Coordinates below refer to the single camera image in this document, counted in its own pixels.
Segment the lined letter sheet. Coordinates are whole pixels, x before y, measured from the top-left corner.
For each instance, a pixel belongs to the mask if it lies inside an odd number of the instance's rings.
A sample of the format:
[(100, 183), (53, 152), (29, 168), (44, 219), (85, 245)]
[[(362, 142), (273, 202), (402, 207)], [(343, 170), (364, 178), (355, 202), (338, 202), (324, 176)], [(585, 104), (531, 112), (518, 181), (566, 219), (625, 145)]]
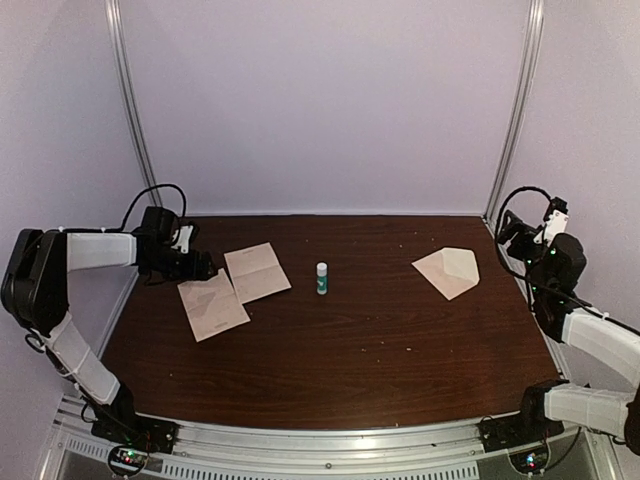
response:
[(223, 268), (207, 281), (179, 284), (178, 291), (196, 342), (250, 322)]

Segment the beige envelope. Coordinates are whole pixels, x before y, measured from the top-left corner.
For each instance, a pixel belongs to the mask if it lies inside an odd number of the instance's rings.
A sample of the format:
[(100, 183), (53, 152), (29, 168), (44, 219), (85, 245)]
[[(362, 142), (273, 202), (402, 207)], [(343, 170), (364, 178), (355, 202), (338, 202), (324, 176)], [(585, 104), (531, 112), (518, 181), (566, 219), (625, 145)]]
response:
[(444, 247), (412, 263), (412, 266), (448, 301), (480, 282), (475, 253)]

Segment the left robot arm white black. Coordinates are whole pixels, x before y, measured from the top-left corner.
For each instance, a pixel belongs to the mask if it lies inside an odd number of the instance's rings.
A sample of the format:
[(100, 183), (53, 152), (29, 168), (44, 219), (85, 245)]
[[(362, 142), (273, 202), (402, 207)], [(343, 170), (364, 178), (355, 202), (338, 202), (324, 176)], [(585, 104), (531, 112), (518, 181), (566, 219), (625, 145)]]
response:
[(143, 436), (143, 421), (135, 415), (130, 389), (76, 326), (72, 292), (81, 275), (115, 269), (167, 283), (208, 281), (216, 274), (214, 261), (193, 248), (197, 233), (195, 223), (150, 206), (133, 229), (24, 229), (6, 267), (2, 306), (58, 374), (95, 409), (107, 412), (104, 425), (123, 444)]

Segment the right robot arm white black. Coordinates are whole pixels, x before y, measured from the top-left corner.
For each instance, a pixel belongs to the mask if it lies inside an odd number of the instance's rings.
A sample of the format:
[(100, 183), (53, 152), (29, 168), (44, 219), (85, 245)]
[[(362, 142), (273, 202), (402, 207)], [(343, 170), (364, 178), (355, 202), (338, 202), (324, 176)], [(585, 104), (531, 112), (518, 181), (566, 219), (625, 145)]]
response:
[[(496, 242), (506, 244), (509, 257), (525, 268), (531, 286), (536, 323), (547, 338), (578, 349), (613, 369), (632, 387), (639, 387), (639, 334), (575, 295), (587, 259), (580, 241), (556, 229), (565, 222), (561, 211), (548, 214), (534, 228), (511, 211), (504, 213)], [(530, 442), (555, 422), (570, 422), (623, 440), (639, 453), (639, 393), (580, 387), (567, 380), (548, 381), (527, 388), (522, 412), (513, 419), (519, 440)]]

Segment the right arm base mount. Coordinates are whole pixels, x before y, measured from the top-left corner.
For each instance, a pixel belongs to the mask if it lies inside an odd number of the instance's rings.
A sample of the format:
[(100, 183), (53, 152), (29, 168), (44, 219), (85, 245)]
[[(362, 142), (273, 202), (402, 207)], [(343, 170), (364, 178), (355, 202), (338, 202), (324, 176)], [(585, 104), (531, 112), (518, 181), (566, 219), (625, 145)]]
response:
[(506, 451), (512, 468), (529, 477), (543, 474), (550, 467), (549, 441), (565, 431), (562, 422), (526, 423), (519, 413), (499, 418), (485, 416), (477, 428), (486, 453)]

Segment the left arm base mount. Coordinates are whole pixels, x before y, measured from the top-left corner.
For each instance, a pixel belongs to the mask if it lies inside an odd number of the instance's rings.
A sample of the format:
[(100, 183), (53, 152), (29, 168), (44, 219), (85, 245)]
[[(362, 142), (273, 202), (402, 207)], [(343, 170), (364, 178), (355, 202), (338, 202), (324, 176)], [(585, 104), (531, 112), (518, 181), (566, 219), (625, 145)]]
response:
[(92, 421), (93, 436), (108, 440), (113, 446), (107, 453), (107, 466), (116, 477), (131, 478), (140, 474), (155, 454), (171, 454), (179, 426), (175, 422), (141, 416), (140, 428), (131, 429), (113, 420)]

